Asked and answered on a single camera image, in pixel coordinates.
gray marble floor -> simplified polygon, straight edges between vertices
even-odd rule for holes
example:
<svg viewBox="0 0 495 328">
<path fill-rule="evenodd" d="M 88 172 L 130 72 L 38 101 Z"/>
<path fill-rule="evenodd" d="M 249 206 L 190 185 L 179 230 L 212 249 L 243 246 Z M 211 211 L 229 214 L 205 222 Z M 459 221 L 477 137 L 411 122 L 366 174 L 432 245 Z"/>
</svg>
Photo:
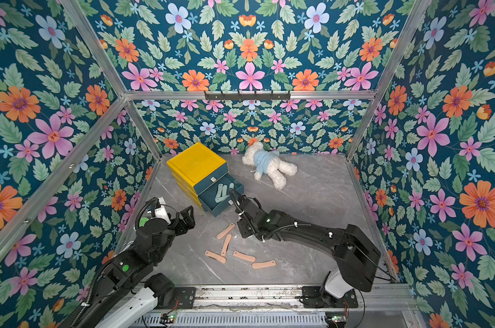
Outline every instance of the gray marble floor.
<svg viewBox="0 0 495 328">
<path fill-rule="evenodd" d="M 292 242 L 275 240 L 262 243 L 254 236 L 243 239 L 235 227 L 228 248 L 227 262 L 222 264 L 206 257 L 210 250 L 220 253 L 223 240 L 217 234 L 238 216 L 230 206 L 218 217 L 203 212 L 178 187 L 165 156 L 159 174 L 154 177 L 150 194 L 163 197 L 167 205 L 181 210 L 195 207 L 196 227 L 178 236 L 162 263 L 154 273 L 162 272 L 175 285 L 256 284 L 256 283 L 321 283 L 328 271 L 336 269 L 336 262 L 328 255 Z M 340 155 L 282 155 L 282 159 L 298 166 L 295 176 L 287 177 L 281 191 L 273 188 L 267 175 L 255 181 L 254 168 L 242 163 L 242 157 L 223 155 L 230 174 L 245 186 L 245 194 L 256 197 L 266 212 L 286 211 L 292 216 L 326 227 L 345 228 L 351 223 L 361 227 L 371 238 L 362 208 L 351 184 L 345 159 Z M 257 262 L 276 260 L 277 266 L 255 270 L 248 262 L 233 257 L 233 251 L 253 255 Z"/>
</svg>

white teddy bear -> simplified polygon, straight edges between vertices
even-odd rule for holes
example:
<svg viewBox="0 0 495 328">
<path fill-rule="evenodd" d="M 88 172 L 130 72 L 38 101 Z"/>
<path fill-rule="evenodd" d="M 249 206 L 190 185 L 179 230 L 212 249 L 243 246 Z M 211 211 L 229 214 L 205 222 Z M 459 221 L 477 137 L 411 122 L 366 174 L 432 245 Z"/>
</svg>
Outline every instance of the white teddy bear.
<svg viewBox="0 0 495 328">
<path fill-rule="evenodd" d="M 257 167 L 255 170 L 255 180 L 260 180 L 262 173 L 266 173 L 271 180 L 273 180 L 275 189 L 280 190 L 286 185 L 286 178 L 282 173 L 290 176 L 295 175 L 295 173 L 297 173 L 297 166 L 282 161 L 278 156 L 279 153 L 277 151 L 265 151 L 262 142 L 255 141 L 253 145 L 246 150 L 242 162 L 246 165 L 254 165 Z"/>
</svg>

teal drawer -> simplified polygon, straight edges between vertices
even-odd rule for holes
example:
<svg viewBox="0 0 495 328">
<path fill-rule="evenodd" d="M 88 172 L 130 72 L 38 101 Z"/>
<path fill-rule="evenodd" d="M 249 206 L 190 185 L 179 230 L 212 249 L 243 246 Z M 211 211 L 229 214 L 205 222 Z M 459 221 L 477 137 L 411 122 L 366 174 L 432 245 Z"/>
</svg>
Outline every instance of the teal drawer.
<svg viewBox="0 0 495 328">
<path fill-rule="evenodd" d="M 217 195 L 218 184 L 225 184 L 229 186 L 231 182 L 235 185 L 235 190 L 239 194 L 244 193 L 244 185 L 235 180 L 235 178 L 229 175 L 229 173 L 226 173 L 223 177 L 213 183 L 209 188 L 204 190 L 203 193 L 198 195 L 198 199 L 202 203 L 202 208 L 204 209 L 204 211 L 209 211 L 213 214 L 213 216 L 218 216 L 218 214 L 222 213 L 222 211 L 224 211 L 230 205 L 229 200 L 231 200 L 231 197 L 228 196 L 225 200 L 221 201 L 218 204 L 215 201 L 215 197 Z"/>
<path fill-rule="evenodd" d="M 218 179 L 222 178 L 225 174 L 228 173 L 228 163 L 225 162 L 219 168 L 214 170 L 210 175 L 205 177 L 202 181 L 198 182 L 194 185 L 194 192 L 199 195 L 207 188 L 211 187 Z"/>
</svg>

green circular sticker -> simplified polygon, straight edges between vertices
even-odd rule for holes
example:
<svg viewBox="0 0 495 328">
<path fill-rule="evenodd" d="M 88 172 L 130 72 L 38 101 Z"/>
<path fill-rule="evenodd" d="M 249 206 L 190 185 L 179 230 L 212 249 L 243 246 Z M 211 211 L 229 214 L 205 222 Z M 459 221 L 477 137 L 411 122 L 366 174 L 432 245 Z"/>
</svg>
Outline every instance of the green circular sticker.
<svg viewBox="0 0 495 328">
<path fill-rule="evenodd" d="M 139 223 L 139 226 L 140 227 L 143 227 L 145 226 L 146 222 L 149 221 L 150 219 L 149 218 L 146 218 L 146 217 L 143 217 L 140 219 L 140 223 Z"/>
</svg>

wooden stick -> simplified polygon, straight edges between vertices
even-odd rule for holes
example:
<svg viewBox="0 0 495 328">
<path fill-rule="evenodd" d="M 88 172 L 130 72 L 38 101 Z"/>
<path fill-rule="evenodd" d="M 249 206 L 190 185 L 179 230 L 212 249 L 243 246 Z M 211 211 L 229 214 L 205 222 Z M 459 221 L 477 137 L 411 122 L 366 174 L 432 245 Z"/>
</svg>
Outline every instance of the wooden stick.
<svg viewBox="0 0 495 328">
<path fill-rule="evenodd" d="M 242 254 L 242 253 L 239 253 L 237 251 L 233 252 L 233 256 L 238 257 L 239 259 L 242 259 L 242 260 L 248 261 L 248 262 L 254 262 L 257 260 L 254 256 Z"/>
<path fill-rule="evenodd" d="M 253 263 L 251 265 L 251 267 L 253 269 L 262 269 L 262 268 L 267 268 L 267 267 L 273 267 L 273 266 L 276 266 L 277 265 L 277 262 L 275 262 L 275 260 L 272 260 L 272 261 L 268 261 L 268 262 L 258 262 L 258 263 Z"/>
<path fill-rule="evenodd" d="M 226 262 L 226 259 L 224 256 L 220 256 L 216 253 L 213 253 L 209 250 L 205 251 L 205 256 L 208 256 L 210 258 L 213 258 L 213 259 L 216 259 L 218 262 L 221 262 L 221 263 L 225 263 Z"/>
<path fill-rule="evenodd" d="M 227 228 L 224 229 L 224 231 L 222 231 L 221 233 L 219 233 L 217 235 L 217 239 L 222 239 L 225 237 L 225 235 L 228 234 L 228 232 L 231 231 L 231 229 L 233 229 L 235 227 L 235 224 L 234 223 L 231 223 Z"/>
<path fill-rule="evenodd" d="M 233 238 L 233 235 L 230 233 L 225 237 L 224 246 L 222 246 L 222 253 L 220 253 L 220 255 L 225 256 L 225 254 L 228 252 L 228 246 L 231 238 Z"/>
</svg>

